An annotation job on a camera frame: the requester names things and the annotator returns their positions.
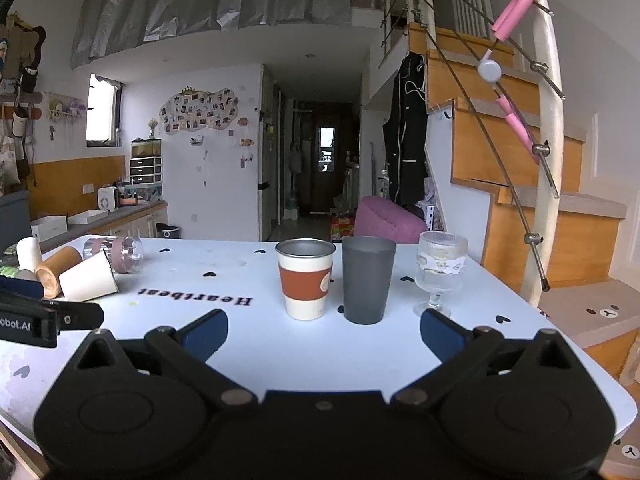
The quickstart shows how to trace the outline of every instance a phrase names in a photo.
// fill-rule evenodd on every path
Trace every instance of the wooden cup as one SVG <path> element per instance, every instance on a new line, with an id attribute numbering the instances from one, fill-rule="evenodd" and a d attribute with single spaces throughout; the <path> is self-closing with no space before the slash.
<path id="1" fill-rule="evenodd" d="M 73 247 L 64 247 L 36 267 L 36 277 L 44 287 L 44 299 L 53 300 L 62 289 L 60 274 L 82 262 L 82 256 Z"/>

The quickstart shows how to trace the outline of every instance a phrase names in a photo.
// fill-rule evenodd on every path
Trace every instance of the stemmed glass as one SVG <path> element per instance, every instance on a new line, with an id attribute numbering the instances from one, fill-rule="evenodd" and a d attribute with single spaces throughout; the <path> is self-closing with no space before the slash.
<path id="1" fill-rule="evenodd" d="M 451 310 L 440 304 L 444 292 L 459 290 L 465 268 L 468 240 L 463 236 L 442 231 L 425 231 L 420 234 L 415 284 L 427 291 L 429 301 L 418 303 L 414 312 L 421 316 L 428 308 L 434 308 L 450 317 Z"/>

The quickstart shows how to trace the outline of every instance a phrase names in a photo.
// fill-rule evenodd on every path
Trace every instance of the pink cushion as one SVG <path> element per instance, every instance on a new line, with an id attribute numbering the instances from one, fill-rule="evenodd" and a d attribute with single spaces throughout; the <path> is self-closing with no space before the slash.
<path id="1" fill-rule="evenodd" d="M 427 230 L 423 220 L 391 200 L 366 196 L 358 205 L 354 236 L 377 236 L 399 244 L 417 244 Z"/>

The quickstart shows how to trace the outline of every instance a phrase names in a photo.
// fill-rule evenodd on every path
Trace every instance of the black jacket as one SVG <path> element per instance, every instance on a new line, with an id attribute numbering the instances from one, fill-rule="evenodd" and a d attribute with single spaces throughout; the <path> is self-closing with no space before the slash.
<path id="1" fill-rule="evenodd" d="M 428 176 L 424 142 L 427 110 L 421 94 L 426 67 L 419 54 L 410 52 L 394 78 L 391 115 L 382 126 L 389 174 L 389 198 L 403 206 L 424 198 Z"/>

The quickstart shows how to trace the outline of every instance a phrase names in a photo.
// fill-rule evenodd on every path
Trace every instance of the white table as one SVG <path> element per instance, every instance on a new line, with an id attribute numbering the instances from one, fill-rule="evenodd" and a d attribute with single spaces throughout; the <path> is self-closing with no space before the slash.
<path id="1" fill-rule="evenodd" d="M 82 250 L 87 238 L 69 245 Z M 180 328 L 222 308 L 229 319 L 228 337 L 207 363 L 260 398 L 266 390 L 381 390 L 389 400 L 440 364 L 423 344 L 413 312 L 427 294 L 401 280 L 414 275 L 415 245 L 398 245 L 385 317 L 369 326 L 350 323 L 337 311 L 342 303 L 340 245 L 326 313 L 309 322 L 285 312 L 273 243 L 145 239 L 143 245 L 143 271 L 116 276 L 120 292 L 97 300 L 104 309 L 103 327 L 117 338 L 140 338 L 156 326 Z M 207 272 L 216 275 L 203 276 Z M 158 292 L 149 295 L 149 290 Z M 183 295 L 174 299 L 177 292 Z M 209 301 L 215 296 L 219 299 Z M 244 306 L 236 304 L 238 298 L 252 300 Z M 553 327 L 473 260 L 466 266 L 462 290 L 444 301 L 460 325 L 490 325 L 508 338 L 531 338 L 540 328 Z M 511 322 L 499 324 L 496 315 Z M 0 342 L 0 420 L 35 449 L 34 413 L 86 334 L 63 332 L 54 350 Z M 620 434 L 635 419 L 636 403 L 588 355 L 574 344 L 572 348 L 612 407 Z M 29 373 L 23 378 L 26 366 Z"/>

